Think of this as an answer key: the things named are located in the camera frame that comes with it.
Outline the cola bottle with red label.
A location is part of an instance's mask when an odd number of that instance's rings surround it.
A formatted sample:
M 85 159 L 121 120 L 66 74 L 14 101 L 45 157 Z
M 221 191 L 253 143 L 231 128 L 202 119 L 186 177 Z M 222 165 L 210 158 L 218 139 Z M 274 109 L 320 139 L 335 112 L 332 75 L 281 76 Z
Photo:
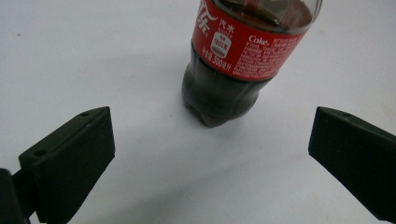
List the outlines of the cola bottle with red label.
M 323 0 L 201 0 L 182 82 L 208 127 L 244 116 L 279 72 Z

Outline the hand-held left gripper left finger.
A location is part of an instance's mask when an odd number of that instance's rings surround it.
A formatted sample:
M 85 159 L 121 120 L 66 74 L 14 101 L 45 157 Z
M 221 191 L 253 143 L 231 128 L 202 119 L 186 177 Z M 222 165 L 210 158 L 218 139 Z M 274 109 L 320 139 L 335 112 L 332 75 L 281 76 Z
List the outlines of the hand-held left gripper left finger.
M 76 115 L 19 156 L 22 212 L 66 224 L 114 157 L 110 108 Z

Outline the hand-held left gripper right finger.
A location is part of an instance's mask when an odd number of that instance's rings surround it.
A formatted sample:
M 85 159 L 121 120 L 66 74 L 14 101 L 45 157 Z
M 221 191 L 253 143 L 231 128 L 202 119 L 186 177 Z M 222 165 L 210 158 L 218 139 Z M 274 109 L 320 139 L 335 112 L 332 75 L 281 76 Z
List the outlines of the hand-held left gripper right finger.
M 396 136 L 347 112 L 316 110 L 309 155 L 377 219 L 396 223 Z

